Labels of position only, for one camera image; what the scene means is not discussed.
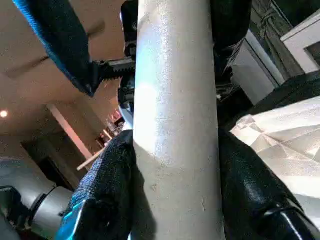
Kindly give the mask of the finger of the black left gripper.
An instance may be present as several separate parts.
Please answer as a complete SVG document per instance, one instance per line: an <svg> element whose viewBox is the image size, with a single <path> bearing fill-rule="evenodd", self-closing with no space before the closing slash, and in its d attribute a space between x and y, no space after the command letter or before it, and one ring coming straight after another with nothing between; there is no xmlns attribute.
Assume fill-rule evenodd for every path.
<svg viewBox="0 0 320 240"><path fill-rule="evenodd" d="M211 19L214 46L226 49L240 43L251 21L251 0L212 0Z"/></svg>

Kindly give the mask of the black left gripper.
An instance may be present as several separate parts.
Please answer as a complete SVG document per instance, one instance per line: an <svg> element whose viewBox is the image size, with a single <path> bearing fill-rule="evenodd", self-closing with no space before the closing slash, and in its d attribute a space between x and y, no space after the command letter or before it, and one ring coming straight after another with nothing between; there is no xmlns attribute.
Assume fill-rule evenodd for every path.
<svg viewBox="0 0 320 240"><path fill-rule="evenodd" d="M125 57L101 60L96 64L89 54L85 29L69 1L15 0L13 3L40 40L48 57L80 92L94 96L98 69L101 81L120 78L117 91L119 106L134 107L138 35L136 0L127 0L120 8Z"/></svg>

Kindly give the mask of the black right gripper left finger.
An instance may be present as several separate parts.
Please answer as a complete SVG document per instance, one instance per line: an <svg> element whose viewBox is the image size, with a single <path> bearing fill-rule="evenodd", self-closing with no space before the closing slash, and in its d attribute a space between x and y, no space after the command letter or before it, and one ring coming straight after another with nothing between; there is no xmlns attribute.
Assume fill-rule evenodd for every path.
<svg viewBox="0 0 320 240"><path fill-rule="evenodd" d="M157 224L136 165L133 131L112 139L82 178L56 232L58 240L154 240Z"/></svg>

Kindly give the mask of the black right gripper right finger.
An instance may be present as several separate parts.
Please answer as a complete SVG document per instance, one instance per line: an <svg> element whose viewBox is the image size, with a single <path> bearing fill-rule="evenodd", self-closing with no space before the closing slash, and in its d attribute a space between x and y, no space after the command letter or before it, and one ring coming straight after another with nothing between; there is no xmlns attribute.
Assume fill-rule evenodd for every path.
<svg viewBox="0 0 320 240"><path fill-rule="evenodd" d="M256 152L218 131L224 234L227 240L318 240L299 201Z"/></svg>

